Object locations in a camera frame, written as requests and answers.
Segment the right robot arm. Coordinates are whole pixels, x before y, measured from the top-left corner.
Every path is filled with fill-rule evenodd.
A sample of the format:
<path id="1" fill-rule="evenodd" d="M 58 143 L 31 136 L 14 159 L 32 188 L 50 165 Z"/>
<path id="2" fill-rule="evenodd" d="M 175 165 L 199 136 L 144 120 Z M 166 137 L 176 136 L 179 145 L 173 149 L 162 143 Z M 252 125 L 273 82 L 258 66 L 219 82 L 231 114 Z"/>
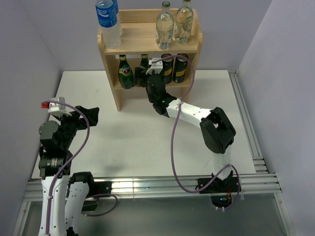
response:
<path id="1" fill-rule="evenodd" d="M 146 88 L 148 100 L 158 114 L 200 128 L 206 147 L 214 154 L 213 186 L 217 191 L 225 191 L 235 173 L 231 167 L 231 145 L 236 130 L 224 110 L 219 107 L 212 110 L 199 108 L 170 95 L 161 76 L 153 70 L 147 74 L 138 67 L 135 77 Z"/>

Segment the green glass bottle front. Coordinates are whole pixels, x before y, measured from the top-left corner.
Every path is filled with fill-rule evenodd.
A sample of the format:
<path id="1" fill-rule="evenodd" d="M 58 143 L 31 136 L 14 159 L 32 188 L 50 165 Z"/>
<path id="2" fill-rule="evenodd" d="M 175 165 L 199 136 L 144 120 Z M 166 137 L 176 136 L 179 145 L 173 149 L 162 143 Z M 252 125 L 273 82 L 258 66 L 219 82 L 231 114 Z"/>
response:
<path id="1" fill-rule="evenodd" d="M 148 54 L 141 55 L 140 69 L 141 71 L 147 71 L 149 69 Z"/>

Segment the clear glass bottle green cap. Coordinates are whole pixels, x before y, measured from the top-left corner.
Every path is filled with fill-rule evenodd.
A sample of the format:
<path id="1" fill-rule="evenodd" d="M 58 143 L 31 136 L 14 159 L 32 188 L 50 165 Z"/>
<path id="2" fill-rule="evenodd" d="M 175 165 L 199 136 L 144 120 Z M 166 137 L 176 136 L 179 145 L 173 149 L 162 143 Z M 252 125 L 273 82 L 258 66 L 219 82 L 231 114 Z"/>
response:
<path id="1" fill-rule="evenodd" d="M 193 10 L 190 2 L 191 0 L 183 0 L 183 4 L 177 10 L 175 16 L 174 39 L 182 44 L 189 41 L 192 30 Z"/>

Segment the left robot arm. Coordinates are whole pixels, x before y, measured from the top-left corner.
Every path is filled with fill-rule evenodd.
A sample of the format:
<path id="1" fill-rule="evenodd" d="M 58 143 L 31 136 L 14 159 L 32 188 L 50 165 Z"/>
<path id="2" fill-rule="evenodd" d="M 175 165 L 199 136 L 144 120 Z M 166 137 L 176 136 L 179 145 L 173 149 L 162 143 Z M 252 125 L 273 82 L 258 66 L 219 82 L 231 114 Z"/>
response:
<path id="1" fill-rule="evenodd" d="M 55 120 L 39 128 L 39 176 L 43 193 L 40 236 L 75 236 L 75 220 L 86 196 L 96 190 L 90 172 L 70 173 L 76 156 L 69 147 L 79 130 L 90 131 L 98 123 L 99 108 L 76 106 L 72 112 L 63 103 L 45 103 Z"/>

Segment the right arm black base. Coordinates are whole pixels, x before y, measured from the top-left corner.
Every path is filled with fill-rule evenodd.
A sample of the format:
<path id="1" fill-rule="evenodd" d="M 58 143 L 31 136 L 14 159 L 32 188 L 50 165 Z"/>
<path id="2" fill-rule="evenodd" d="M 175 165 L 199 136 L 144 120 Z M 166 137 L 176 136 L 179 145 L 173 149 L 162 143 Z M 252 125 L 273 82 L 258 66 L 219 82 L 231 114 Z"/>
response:
<path id="1" fill-rule="evenodd" d="M 212 178 L 198 178 L 197 186 L 195 190 L 199 190 L 204 187 Z M 220 180 L 216 178 L 205 190 L 201 191 L 201 194 L 210 193 L 237 193 L 238 190 L 242 190 L 239 185 L 237 177 L 230 177 L 225 180 Z"/>

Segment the black can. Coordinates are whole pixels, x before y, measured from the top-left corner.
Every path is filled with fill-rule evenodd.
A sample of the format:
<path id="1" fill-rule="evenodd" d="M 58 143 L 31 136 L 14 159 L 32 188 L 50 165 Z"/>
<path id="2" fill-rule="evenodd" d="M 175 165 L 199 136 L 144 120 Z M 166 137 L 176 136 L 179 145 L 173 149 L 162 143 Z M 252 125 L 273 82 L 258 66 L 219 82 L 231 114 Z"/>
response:
<path id="1" fill-rule="evenodd" d="M 171 56 L 171 54 L 163 54 L 161 56 L 161 58 L 163 59 L 163 61 L 162 61 L 163 69 L 162 69 L 160 75 L 161 75 L 162 80 L 165 84 L 170 83 L 171 79 L 172 79 L 172 70 L 173 70 L 174 58 L 171 57 L 171 58 L 164 59 L 164 58 L 169 57 L 169 56 Z"/>
<path id="2" fill-rule="evenodd" d="M 173 81 L 182 83 L 185 79 L 188 62 L 186 59 L 175 57 L 175 65 L 173 70 Z"/>

